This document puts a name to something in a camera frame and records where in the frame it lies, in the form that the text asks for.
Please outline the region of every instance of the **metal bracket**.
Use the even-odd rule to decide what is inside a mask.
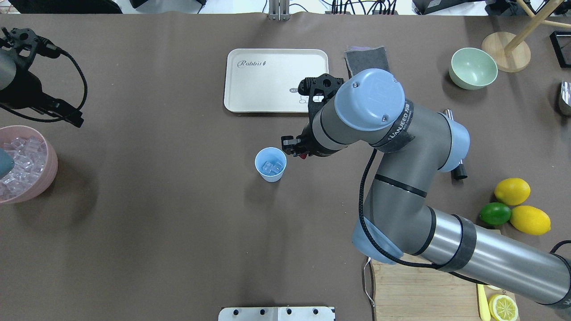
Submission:
[[[289,0],[269,0],[268,19],[289,20]]]

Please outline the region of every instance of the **lemon slice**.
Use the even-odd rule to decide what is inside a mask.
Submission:
[[[516,321],[519,315],[516,302],[505,294],[492,295],[490,313],[498,321]]]

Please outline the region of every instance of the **gray cloth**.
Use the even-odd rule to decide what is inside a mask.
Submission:
[[[353,49],[345,51],[345,61],[351,77],[369,68],[379,68],[391,72],[384,46],[373,49],[353,47]]]

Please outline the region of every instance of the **white plate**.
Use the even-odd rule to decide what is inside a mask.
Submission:
[[[234,49],[226,63],[224,106],[234,113],[307,113],[299,82],[328,72],[327,54],[318,49]]]

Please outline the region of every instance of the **tray logo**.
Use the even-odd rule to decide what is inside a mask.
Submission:
[[[248,61],[248,60],[241,60],[236,64],[238,68],[244,68],[248,66],[265,66],[266,61]]]

